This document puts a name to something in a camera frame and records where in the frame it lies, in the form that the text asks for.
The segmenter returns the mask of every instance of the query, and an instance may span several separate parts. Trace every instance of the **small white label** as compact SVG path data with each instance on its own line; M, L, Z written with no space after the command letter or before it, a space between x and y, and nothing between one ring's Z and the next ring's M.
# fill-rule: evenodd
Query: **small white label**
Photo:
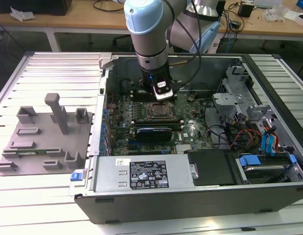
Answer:
M157 83L157 86L158 86L159 88L165 87L165 86L166 86L166 82L165 82L165 81L163 81L163 82L158 82L158 83Z
M130 158L117 158L116 165L130 165Z
M18 153L19 155L37 155L35 152Z

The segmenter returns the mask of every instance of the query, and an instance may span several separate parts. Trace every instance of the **robotic arm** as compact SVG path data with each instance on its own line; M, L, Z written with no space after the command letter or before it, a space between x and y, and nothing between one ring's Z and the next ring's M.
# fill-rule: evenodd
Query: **robotic arm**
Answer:
M218 0L195 0L195 2L198 12L203 11L206 14L206 16L202 15L201 19L204 43L200 48L200 51L206 51L219 29L219 23L216 22ZM191 52L197 52L191 39L176 23L176 19L179 17L179 20L189 29L193 39L199 43L197 16L192 4L189 6L190 3L191 0L125 1L126 25L131 33L141 66L143 84L145 90L153 93L158 101L172 97L176 91L172 88L169 71L169 43L186 48Z

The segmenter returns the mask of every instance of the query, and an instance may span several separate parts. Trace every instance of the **workbench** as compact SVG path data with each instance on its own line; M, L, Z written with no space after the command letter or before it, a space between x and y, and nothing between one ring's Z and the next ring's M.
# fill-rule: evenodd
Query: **workbench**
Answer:
M98 34L129 34L126 28L124 14L107 13L93 8L94 0L73 0L66 16L51 16L35 14L36 19L20 22L10 14L0 14L0 24L9 31L44 32L48 37L52 51L61 51L55 33L98 33ZM227 7L237 0L227 0ZM284 4L291 10L299 10L297 0L285 0ZM105 9L117 9L120 5L115 2L105 2ZM303 41L303 26L286 19L284 22L268 23L262 17L264 10L255 9L249 18L244 18L245 27L238 34L242 39L289 40ZM225 19L222 19L216 43L210 50L215 53L219 40L226 30Z
M20 106L33 106L40 113L51 112L44 103L47 93L59 93L59 103L65 105L67 112L85 107L96 114L101 77L99 57L99 52L37 52L22 58L0 93L0 158L18 123L16 113ZM296 113L301 106L298 115L303 119L303 103L290 100L293 95L303 96L299 93L303 86L301 80L286 64L288 72L282 71L282 60L275 62L271 55L253 57L282 100L290 104L289 109ZM268 66L273 72L267 72ZM294 80L287 81L288 76L293 76ZM70 174L0 177L0 235L85 232L97 235L210 232L247 235L253 230L253 235L303 234L303 200L272 213L94 225L69 195L69 185Z

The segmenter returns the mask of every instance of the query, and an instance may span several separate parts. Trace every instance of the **gray plastic base plate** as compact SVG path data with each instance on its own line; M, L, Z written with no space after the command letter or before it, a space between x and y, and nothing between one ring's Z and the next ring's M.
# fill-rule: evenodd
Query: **gray plastic base plate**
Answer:
M84 168L93 114L88 112L89 123L78 124L75 113L67 113L68 135L62 134L59 125L52 121L51 115L52 113L32 116L33 124L21 124L19 122L5 150L15 150L13 145L20 143L28 145L28 143L33 141L33 150L61 148L64 153L68 151L70 157L68 163L64 161L65 155L57 156L57 154L49 154L48 156L47 154L41 154L41 151L36 154L32 151L30 155L26 153L10 154L10 157L2 157L0 160L1 165L3 164L0 176L64 174L72 173L75 169ZM17 134L20 132L20 129L23 130L26 128L33 128L34 130L35 128L39 128L39 132L35 133L35 131L32 131L33 134L27 135ZM24 151L23 149L18 148L16 151ZM78 161L76 167L72 168L72 166L75 166L72 160L76 157L77 151L79 152Z

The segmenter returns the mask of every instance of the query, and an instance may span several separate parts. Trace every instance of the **warning label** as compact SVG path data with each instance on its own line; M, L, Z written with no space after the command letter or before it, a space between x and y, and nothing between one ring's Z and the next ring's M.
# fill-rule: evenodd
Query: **warning label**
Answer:
M130 162L130 187L169 188L166 161Z

